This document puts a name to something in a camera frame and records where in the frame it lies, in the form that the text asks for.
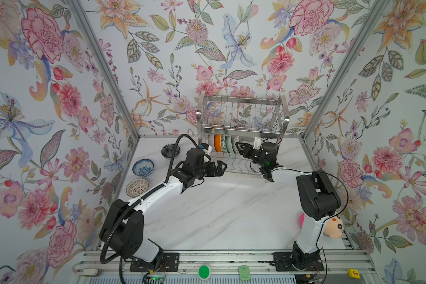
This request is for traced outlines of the green leaf pattern bowl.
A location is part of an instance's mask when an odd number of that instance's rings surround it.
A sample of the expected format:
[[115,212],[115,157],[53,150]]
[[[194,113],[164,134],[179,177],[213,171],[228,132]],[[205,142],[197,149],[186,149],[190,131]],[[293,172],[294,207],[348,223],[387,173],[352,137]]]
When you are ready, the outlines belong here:
[[223,134],[220,136],[220,148],[222,153],[228,153],[226,145],[226,136]]

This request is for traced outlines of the white lattice pattern bowl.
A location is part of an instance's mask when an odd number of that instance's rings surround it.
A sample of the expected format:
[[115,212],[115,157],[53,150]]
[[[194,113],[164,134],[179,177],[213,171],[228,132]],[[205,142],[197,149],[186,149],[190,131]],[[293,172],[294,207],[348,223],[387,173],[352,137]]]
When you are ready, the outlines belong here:
[[125,192],[130,198],[136,198],[149,190],[149,183],[144,178],[132,180],[126,187]]

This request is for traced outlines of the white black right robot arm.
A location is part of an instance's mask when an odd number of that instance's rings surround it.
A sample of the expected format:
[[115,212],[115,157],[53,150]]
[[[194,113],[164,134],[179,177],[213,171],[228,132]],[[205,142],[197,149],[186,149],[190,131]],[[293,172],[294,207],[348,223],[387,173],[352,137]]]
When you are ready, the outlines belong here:
[[338,215],[341,199],[323,171],[303,172],[289,169],[277,162],[278,146],[264,142],[259,149],[248,143],[237,142],[239,154],[259,166],[259,172],[269,182],[298,187],[298,196],[304,212],[301,232],[293,243],[290,264],[305,271],[320,258],[320,243],[327,223]]

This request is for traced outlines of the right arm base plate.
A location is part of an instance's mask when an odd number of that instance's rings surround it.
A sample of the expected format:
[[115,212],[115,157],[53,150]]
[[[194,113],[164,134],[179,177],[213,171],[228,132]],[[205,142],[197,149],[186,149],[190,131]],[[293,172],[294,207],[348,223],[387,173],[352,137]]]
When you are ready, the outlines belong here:
[[271,265],[276,267],[277,272],[323,272],[325,270],[319,251],[311,254],[295,253],[295,256],[291,252],[274,252],[272,257]]

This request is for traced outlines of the grey striped bowl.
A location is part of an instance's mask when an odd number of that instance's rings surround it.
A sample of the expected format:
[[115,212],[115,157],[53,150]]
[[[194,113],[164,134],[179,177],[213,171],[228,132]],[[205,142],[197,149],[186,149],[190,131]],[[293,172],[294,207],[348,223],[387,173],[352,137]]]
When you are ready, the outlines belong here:
[[208,145],[212,152],[215,152],[215,142],[214,142],[214,135],[211,134],[208,136]]

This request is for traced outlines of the pale green bowl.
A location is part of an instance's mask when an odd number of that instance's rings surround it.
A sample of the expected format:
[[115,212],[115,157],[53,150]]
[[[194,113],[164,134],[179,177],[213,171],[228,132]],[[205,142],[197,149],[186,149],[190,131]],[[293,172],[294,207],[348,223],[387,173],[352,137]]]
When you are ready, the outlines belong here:
[[231,136],[226,136],[226,149],[227,153],[234,154]]

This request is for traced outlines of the white bowl orange outside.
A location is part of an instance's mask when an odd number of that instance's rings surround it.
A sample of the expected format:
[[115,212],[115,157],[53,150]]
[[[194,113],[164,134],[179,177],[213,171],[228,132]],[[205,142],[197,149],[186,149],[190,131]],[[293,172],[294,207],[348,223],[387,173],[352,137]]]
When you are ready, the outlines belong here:
[[214,135],[214,148],[215,148],[216,152],[219,152],[219,153],[222,152],[221,135],[220,134],[215,134]]

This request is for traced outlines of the stainless steel dish rack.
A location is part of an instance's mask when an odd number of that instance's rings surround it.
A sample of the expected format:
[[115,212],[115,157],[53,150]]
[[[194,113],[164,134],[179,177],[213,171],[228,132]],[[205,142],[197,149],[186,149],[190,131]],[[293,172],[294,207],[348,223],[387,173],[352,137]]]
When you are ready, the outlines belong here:
[[[253,145],[255,137],[263,142],[283,141],[290,122],[286,98],[241,98],[225,95],[208,95],[201,92],[196,106],[198,142],[208,143],[208,136],[220,134],[239,136],[240,142]],[[228,164],[228,171],[257,174],[252,162],[240,154],[212,152],[213,159]]]

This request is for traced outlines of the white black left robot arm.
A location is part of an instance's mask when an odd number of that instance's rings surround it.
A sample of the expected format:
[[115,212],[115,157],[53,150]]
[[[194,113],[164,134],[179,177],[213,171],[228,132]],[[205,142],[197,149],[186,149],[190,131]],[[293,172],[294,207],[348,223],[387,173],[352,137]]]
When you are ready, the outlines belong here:
[[[188,138],[194,147],[187,151],[186,158],[174,165],[176,148],[182,138]],[[162,183],[143,195],[129,201],[121,199],[112,203],[101,228],[99,238],[103,242],[100,263],[105,265],[119,258],[138,260],[147,270],[155,270],[162,264],[164,250],[144,236],[144,220],[150,213],[162,208],[172,198],[194,187],[195,181],[222,177],[227,164],[214,162],[209,155],[210,146],[181,134],[173,147],[168,171]]]

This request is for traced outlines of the blue floral bowl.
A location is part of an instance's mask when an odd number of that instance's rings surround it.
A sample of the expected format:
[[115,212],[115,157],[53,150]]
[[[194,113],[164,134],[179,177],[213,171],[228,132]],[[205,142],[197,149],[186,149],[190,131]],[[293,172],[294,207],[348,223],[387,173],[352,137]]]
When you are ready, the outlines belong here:
[[152,174],[155,164],[150,159],[141,159],[133,164],[132,172],[139,177],[146,177]]

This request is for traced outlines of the green geometric pattern bowl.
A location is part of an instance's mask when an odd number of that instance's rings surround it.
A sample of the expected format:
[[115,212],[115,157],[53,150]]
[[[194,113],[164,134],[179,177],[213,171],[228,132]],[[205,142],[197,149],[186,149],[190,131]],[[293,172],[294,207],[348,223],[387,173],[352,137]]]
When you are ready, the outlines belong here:
[[239,136],[232,136],[232,146],[233,146],[233,151],[235,154],[239,154],[239,149],[236,145],[236,143],[240,142],[240,137]]

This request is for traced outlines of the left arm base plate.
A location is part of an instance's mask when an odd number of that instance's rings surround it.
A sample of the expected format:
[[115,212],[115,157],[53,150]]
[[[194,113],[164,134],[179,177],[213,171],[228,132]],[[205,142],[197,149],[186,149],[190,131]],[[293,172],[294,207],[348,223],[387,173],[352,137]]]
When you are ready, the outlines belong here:
[[131,262],[130,272],[177,272],[180,263],[179,253],[159,253],[154,260],[136,259]]

